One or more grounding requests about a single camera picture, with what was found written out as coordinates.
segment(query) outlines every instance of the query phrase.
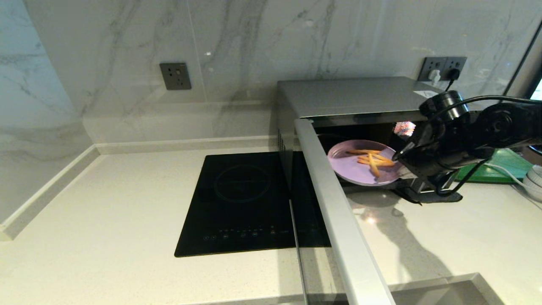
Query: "purple plate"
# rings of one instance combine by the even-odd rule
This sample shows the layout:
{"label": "purple plate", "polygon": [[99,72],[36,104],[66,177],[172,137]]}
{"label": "purple plate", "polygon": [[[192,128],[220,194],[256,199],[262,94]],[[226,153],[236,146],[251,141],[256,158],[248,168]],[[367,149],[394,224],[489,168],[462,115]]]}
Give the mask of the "purple plate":
{"label": "purple plate", "polygon": [[380,177],[376,178],[369,165],[358,163],[358,155],[348,153],[353,149],[381,150],[380,155],[389,159],[395,154],[388,146],[368,140],[349,140],[333,146],[327,158],[335,173],[344,180],[362,186],[382,186],[399,178],[397,170],[401,167],[400,163],[396,162],[393,167],[379,167]]}

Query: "baseboard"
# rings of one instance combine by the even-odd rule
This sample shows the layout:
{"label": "baseboard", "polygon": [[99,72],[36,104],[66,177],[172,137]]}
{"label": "baseboard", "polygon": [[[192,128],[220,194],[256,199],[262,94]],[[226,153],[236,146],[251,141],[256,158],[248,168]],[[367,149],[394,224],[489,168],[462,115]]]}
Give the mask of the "baseboard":
{"label": "baseboard", "polygon": [[211,138],[178,141],[152,141],[130,143],[96,144],[102,155],[156,153],[161,151],[203,150],[250,147],[276,147],[276,136],[253,136],[232,138]]}
{"label": "baseboard", "polygon": [[0,240],[13,240],[42,210],[77,177],[92,161],[100,156],[95,145],[70,162],[15,213],[0,224]]}

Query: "green cutting board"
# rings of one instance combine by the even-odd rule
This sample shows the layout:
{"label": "green cutting board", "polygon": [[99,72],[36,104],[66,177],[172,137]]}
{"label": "green cutting board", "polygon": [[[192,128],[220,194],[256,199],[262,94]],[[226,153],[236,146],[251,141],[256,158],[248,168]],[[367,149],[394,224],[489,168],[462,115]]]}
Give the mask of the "green cutting board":
{"label": "green cutting board", "polygon": [[[495,154],[491,160],[488,161],[488,163],[506,168],[519,180],[523,180],[525,174],[527,174],[527,172],[533,166],[529,161],[523,159],[520,155],[516,154],[509,148],[496,150]],[[475,164],[471,164],[461,168],[455,180],[459,181],[463,179],[474,166]],[[480,167],[474,173],[474,175],[470,177],[468,182],[515,183],[514,180],[512,180],[512,178],[510,178],[506,173],[488,166]]]}

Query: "french fries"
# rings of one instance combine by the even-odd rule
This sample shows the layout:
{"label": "french fries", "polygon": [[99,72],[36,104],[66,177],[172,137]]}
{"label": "french fries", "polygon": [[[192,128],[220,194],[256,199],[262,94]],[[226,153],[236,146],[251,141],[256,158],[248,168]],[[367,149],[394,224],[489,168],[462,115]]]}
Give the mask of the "french fries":
{"label": "french fries", "polygon": [[375,177],[380,177],[380,171],[378,170],[378,167],[392,167],[395,165],[395,163],[384,157],[379,155],[379,150],[370,150],[370,149],[356,149],[356,150],[350,150],[348,151],[351,154],[364,154],[358,156],[358,163],[361,164],[367,164],[371,167],[371,172]]}

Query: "robotic arm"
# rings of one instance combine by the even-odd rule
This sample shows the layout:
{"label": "robotic arm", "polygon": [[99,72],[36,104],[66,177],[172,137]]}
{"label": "robotic arm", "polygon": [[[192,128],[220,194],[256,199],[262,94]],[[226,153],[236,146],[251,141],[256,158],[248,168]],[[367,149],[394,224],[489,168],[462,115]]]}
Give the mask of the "robotic arm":
{"label": "robotic arm", "polygon": [[[467,104],[478,100],[506,100],[480,113]],[[504,96],[463,100],[457,91],[447,91],[426,100],[420,112],[428,118],[417,127],[406,146],[393,156],[431,188],[441,200],[458,201],[456,191],[497,148],[542,143],[542,102]],[[462,167],[477,165],[453,190],[444,186]]]}

